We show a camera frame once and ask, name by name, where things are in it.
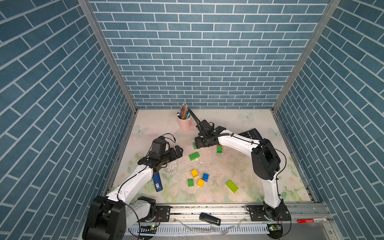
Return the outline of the long green lego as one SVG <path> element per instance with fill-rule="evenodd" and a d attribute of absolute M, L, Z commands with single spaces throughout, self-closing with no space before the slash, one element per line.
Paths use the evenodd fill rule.
<path fill-rule="evenodd" d="M 191 161 L 196 160 L 196 159 L 198 159 L 199 157 L 200 157 L 199 152 L 195 152 L 195 153 L 192 153 L 192 154 L 189 155 L 189 159 L 190 159 Z"/>

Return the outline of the small blue lego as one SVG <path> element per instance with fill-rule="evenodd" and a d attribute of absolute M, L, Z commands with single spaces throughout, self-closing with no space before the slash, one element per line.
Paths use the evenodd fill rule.
<path fill-rule="evenodd" d="M 207 182 L 208 179 L 209 179 L 209 175 L 206 174 L 206 173 L 204 173 L 203 176 L 202 176 L 202 180 L 205 181 L 205 182 Z"/>

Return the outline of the long lime lego brick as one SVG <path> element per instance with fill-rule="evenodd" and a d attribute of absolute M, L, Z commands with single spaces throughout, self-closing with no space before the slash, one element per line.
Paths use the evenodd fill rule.
<path fill-rule="evenodd" d="M 233 181 L 231 181 L 231 180 L 228 180 L 228 181 L 226 182 L 226 186 L 227 186 L 233 193 L 236 193 L 236 192 L 239 190 L 238 186 L 237 186 Z"/>

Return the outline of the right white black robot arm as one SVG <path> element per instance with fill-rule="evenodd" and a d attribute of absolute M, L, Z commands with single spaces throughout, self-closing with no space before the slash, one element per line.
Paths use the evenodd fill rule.
<path fill-rule="evenodd" d="M 235 134 L 224 127 L 215 127 L 206 120 L 196 119 L 199 136 L 195 138 L 198 149 L 222 145 L 237 150 L 252 160 L 255 174 L 262 179 L 264 189 L 264 215 L 268 220 L 282 221 L 288 210 L 281 199 L 278 174 L 281 159 L 268 139 L 257 140 L 252 132 Z"/>

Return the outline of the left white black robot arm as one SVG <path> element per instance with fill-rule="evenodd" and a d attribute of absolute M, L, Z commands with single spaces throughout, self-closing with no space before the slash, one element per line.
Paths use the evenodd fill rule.
<path fill-rule="evenodd" d="M 183 149 L 171 147 L 168 138 L 153 140 L 148 153 L 138 161 L 133 173 L 105 197 L 96 196 L 91 202 L 83 230 L 84 240 L 121 240 L 126 230 L 140 221 L 152 220 L 156 214 L 156 200 L 136 194 L 168 163 L 180 159 Z"/>

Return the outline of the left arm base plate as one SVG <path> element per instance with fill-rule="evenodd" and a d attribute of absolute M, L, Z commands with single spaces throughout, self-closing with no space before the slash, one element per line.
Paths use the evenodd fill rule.
<path fill-rule="evenodd" d="M 171 207 L 170 206 L 150 206 L 149 207 L 149 212 L 146 216 L 138 215 L 139 217 L 139 222 L 147 222 L 147 223 L 154 223 L 156 222 L 169 222 L 170 219 L 170 213 L 171 213 Z"/>

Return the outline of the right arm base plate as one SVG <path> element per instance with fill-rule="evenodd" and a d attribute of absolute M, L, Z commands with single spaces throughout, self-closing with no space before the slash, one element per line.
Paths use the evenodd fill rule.
<path fill-rule="evenodd" d="M 268 205 L 247 205 L 246 210 L 249 212 L 252 222 L 283 222 L 291 220 L 291 214 L 287 206 L 282 203 L 275 209 Z"/>

